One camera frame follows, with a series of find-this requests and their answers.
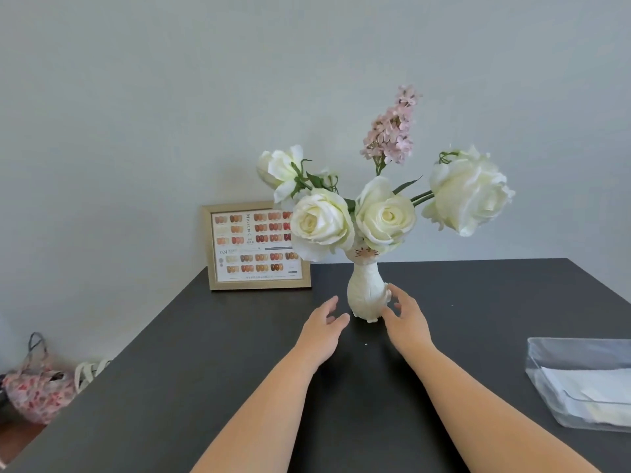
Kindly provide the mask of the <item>clear plastic tray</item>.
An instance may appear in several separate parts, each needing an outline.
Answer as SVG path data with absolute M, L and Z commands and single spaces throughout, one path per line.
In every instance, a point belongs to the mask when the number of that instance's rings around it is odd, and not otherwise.
M 525 372 L 560 425 L 631 434 L 631 339 L 531 337 Z

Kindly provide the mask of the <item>white rose bud with leaves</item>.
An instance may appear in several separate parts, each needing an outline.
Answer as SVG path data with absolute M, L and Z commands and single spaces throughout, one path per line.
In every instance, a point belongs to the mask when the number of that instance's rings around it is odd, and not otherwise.
M 274 204 L 282 209 L 292 209 L 304 196 L 314 189 L 325 189 L 339 193 L 337 174 L 329 171 L 309 173 L 302 146 L 296 144 L 288 150 L 264 151 L 257 162 L 259 178 L 270 187 Z

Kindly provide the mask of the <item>person's left forearm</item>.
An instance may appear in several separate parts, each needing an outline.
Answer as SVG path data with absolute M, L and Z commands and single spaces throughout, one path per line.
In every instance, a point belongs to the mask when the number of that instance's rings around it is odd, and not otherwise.
M 191 473 L 287 473 L 310 382 L 334 350 L 291 349 L 218 433 Z

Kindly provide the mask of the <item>white cat-shaped ceramic vase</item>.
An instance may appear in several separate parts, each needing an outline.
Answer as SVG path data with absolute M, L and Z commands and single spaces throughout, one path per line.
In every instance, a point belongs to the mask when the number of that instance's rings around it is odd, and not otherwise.
M 383 307 L 392 298 L 388 283 L 379 272 L 379 252 L 367 246 L 356 246 L 345 252 L 354 264 L 347 287 L 348 304 L 352 314 L 368 324 L 376 323 Z

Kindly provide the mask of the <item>person's right forearm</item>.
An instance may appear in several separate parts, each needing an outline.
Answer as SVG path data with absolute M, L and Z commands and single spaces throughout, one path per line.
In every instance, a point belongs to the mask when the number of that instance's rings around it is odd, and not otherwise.
M 470 473 L 601 473 L 460 366 L 420 342 L 401 350 Z

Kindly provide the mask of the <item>white folded paper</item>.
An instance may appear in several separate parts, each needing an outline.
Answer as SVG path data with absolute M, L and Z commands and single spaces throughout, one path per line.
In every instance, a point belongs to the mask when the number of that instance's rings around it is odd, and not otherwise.
M 541 368 L 534 372 L 534 384 L 563 420 L 631 429 L 631 368 Z

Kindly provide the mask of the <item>person's left hand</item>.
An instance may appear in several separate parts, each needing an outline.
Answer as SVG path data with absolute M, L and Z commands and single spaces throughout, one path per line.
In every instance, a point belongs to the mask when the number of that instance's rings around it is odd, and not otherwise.
M 329 332 L 329 316 L 335 317 L 338 301 L 339 298 L 335 295 L 311 312 L 294 347 L 301 360 L 314 371 L 327 361 L 337 348 L 341 334 L 335 336 Z

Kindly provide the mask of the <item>wooden framed nail colour chart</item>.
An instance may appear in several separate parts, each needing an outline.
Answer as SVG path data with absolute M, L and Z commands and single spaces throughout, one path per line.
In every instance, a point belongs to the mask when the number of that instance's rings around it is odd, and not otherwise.
M 292 243 L 291 209 L 272 201 L 201 207 L 211 291 L 310 288 Z

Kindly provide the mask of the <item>large white artificial rose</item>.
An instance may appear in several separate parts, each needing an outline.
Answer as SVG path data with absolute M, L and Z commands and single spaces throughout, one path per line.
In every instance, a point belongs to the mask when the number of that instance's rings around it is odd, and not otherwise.
M 425 219 L 461 237 L 472 236 L 493 221 L 516 194 L 489 153 L 480 153 L 475 146 L 441 152 L 429 184 L 428 192 L 412 198 L 413 205 L 424 204 Z

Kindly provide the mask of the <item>person's right hand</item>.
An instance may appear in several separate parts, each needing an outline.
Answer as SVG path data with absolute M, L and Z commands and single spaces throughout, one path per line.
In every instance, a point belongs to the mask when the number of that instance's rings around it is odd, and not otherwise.
M 394 284 L 388 284 L 387 288 L 395 299 L 394 307 L 399 312 L 395 313 L 398 316 L 396 334 L 389 335 L 389 338 L 397 351 L 409 364 L 412 364 L 423 352 L 433 348 L 429 325 L 412 296 Z

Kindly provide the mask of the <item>pink floral fabric bag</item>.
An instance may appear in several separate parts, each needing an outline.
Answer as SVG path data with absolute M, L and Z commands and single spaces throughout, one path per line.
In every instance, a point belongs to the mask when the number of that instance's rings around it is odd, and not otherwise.
M 76 397 L 75 374 L 53 368 L 46 340 L 34 332 L 20 366 L 0 380 L 10 404 L 27 421 L 48 425 Z

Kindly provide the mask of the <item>pink lilac flower sprig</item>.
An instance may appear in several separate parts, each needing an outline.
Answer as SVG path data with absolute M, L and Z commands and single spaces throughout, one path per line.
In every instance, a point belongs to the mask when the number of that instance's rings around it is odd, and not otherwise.
M 414 142 L 409 132 L 420 98 L 412 85 L 400 86 L 394 104 L 372 122 L 360 153 L 372 160 L 376 176 L 389 164 L 402 165 L 411 156 Z

